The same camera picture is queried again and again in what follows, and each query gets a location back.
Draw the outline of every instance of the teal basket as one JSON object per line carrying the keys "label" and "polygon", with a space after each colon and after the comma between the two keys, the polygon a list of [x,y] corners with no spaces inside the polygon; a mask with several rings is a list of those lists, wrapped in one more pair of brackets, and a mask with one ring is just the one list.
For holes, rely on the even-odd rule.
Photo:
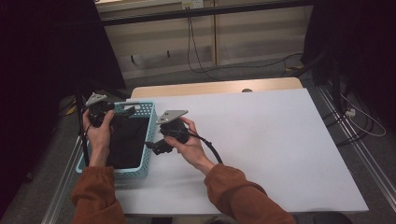
{"label": "teal basket", "polygon": [[[155,112],[154,103],[149,101],[143,102],[118,102],[115,103],[114,113],[120,113],[124,109],[125,104],[133,103],[135,113],[130,118],[149,118],[148,121],[148,132],[146,134],[145,142],[152,142],[154,139],[154,132],[156,128],[156,120],[157,114]],[[91,156],[91,147],[88,143],[88,154]],[[146,177],[149,171],[149,157],[151,154],[151,150],[144,145],[142,159],[140,161],[139,167],[136,168],[128,168],[128,169],[115,169],[114,176],[117,179],[126,179],[131,177]],[[85,168],[84,155],[81,155],[79,159],[78,165],[76,167],[76,171],[78,173],[82,173],[82,170]]]}

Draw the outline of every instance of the wall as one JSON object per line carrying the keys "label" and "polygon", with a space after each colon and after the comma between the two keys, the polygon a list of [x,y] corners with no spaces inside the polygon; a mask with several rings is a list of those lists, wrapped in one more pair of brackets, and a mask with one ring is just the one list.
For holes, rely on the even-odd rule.
{"label": "wall", "polygon": [[[181,10],[181,1],[101,1],[102,18]],[[207,0],[205,7],[265,2]],[[312,7],[293,7],[192,18],[194,39],[203,66],[281,58],[303,52]],[[188,70],[187,19],[106,27],[124,78]],[[199,66],[191,41],[191,64]]]}

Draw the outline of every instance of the power adapter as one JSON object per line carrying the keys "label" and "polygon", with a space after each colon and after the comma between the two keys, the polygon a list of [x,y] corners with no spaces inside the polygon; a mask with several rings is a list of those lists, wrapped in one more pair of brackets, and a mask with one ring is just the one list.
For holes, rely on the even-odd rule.
{"label": "power adapter", "polygon": [[355,111],[354,108],[347,108],[346,109],[346,116],[353,118],[353,117],[355,117],[355,115],[356,115],[356,111]]}

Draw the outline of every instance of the person's left hand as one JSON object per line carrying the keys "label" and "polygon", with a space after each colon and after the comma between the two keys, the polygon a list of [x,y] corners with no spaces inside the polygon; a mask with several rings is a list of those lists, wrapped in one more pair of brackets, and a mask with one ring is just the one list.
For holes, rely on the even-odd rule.
{"label": "person's left hand", "polygon": [[90,166],[106,166],[108,154],[110,153],[110,121],[114,118],[114,111],[109,110],[99,128],[95,128],[90,122],[90,111],[87,109],[83,115],[83,126],[91,143],[92,154]]}

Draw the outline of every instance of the dark background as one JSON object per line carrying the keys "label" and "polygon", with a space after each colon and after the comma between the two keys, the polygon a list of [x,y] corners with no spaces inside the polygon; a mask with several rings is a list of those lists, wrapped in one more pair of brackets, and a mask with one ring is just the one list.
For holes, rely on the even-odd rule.
{"label": "dark background", "polygon": [[0,0],[2,149],[0,216],[43,152],[58,119],[59,102],[95,87],[85,79],[125,88],[103,27],[62,27],[99,21],[91,0]]}
{"label": "dark background", "polygon": [[333,59],[347,87],[396,129],[396,8],[394,2],[317,0],[305,36],[303,63],[327,50],[314,68],[316,84],[332,75]]}

